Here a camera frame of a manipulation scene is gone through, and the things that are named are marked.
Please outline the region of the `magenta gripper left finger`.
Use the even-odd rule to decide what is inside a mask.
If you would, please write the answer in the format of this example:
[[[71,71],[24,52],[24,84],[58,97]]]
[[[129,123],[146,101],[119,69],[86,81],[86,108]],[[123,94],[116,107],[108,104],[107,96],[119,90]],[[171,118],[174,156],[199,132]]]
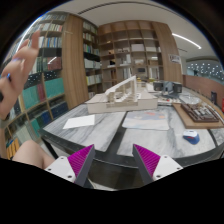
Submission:
[[[94,156],[94,145],[90,145],[68,157],[60,156],[46,168],[46,171],[76,185],[84,186]]]

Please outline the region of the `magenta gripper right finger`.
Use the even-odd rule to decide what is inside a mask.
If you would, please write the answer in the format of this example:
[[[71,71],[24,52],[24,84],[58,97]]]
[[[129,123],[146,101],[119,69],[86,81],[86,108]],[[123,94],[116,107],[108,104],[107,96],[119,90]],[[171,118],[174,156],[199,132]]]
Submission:
[[[133,145],[132,154],[145,185],[182,169],[182,166],[170,156],[159,156],[137,144]]]

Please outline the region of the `person's left hand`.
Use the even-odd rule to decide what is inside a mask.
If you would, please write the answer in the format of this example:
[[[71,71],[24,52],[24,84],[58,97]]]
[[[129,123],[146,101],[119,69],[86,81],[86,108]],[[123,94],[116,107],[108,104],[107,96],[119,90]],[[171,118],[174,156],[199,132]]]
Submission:
[[[40,31],[36,31],[31,40],[25,40],[2,71],[0,77],[0,92],[3,95],[3,100],[0,102],[0,119],[2,120],[6,119],[23,91],[39,53],[39,36]]]

